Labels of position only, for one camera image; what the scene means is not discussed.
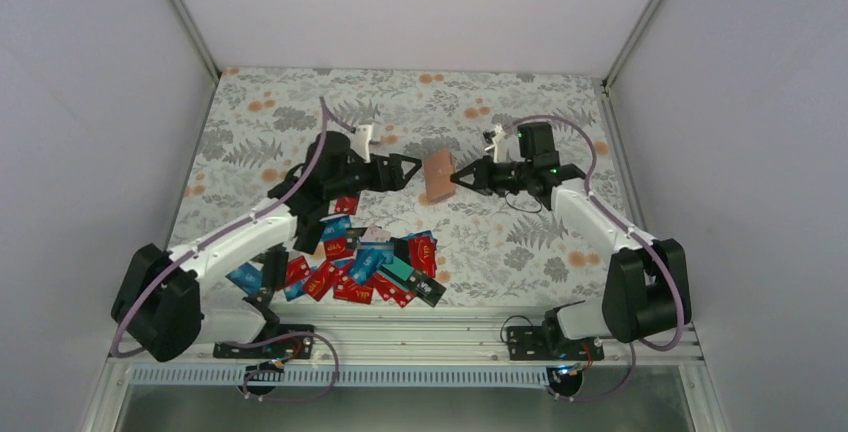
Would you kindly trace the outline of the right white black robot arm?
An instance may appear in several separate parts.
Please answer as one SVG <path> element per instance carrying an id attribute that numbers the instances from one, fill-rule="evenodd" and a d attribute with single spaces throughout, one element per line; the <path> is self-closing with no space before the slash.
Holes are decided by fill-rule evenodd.
<path id="1" fill-rule="evenodd" d="M 637 227 L 592 189 L 590 171 L 562 163 L 554 120 L 539 115 L 496 126 L 484 135 L 483 157 L 453 173 L 452 182 L 481 195 L 525 192 L 606 258 L 601 298 L 547 313 L 541 343 L 549 356 L 565 359 L 581 339 L 600 336 L 674 349 L 692 318 L 682 245 Z"/>

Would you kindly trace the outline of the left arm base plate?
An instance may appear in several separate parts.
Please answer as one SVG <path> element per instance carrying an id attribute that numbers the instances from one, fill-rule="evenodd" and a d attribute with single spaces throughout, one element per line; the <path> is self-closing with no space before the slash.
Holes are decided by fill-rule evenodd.
<path id="1" fill-rule="evenodd" d="M 266 326 L 254 341 L 250 343 L 249 347 L 234 346 L 229 343 L 216 343 L 212 355 L 216 359 L 309 359 L 313 344 L 313 338 L 311 336 L 297 336 L 270 342 L 270 339 L 274 337 L 290 335 L 295 332 L 314 333 L 315 327 L 308 324 Z"/>

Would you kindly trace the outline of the black vip logo card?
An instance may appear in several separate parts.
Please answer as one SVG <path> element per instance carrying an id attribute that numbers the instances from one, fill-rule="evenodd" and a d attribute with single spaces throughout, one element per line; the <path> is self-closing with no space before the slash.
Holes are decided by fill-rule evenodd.
<path id="1" fill-rule="evenodd" d="M 430 307 L 436 307 L 446 292 L 444 285 L 418 270 L 407 278 L 406 288 Z"/>

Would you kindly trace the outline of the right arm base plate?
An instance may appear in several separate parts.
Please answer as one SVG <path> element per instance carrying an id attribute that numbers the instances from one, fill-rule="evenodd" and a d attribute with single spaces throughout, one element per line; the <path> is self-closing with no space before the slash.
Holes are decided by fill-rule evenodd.
<path id="1" fill-rule="evenodd" d="M 603 345 L 596 338 L 566 339 L 550 335 L 540 326 L 508 326 L 505 329 L 509 358 L 512 361 L 601 361 Z"/>

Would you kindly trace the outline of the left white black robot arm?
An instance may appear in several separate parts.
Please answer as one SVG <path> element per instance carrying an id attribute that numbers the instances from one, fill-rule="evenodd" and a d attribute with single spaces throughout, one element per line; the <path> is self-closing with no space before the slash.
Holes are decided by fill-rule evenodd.
<path id="1" fill-rule="evenodd" d="M 285 242 L 312 253 L 332 201 L 363 191 L 400 191 L 421 167 L 418 158 L 361 152 L 343 133 L 318 134 L 302 167 L 291 170 L 247 213 L 170 250 L 148 244 L 134 253 L 111 309 L 118 325 L 112 355 L 122 356 L 119 343 L 125 333 L 139 351 L 159 362 L 195 343 L 239 343 L 252 356 L 270 354 L 278 329 L 257 307 L 205 304 L 211 289 Z"/>

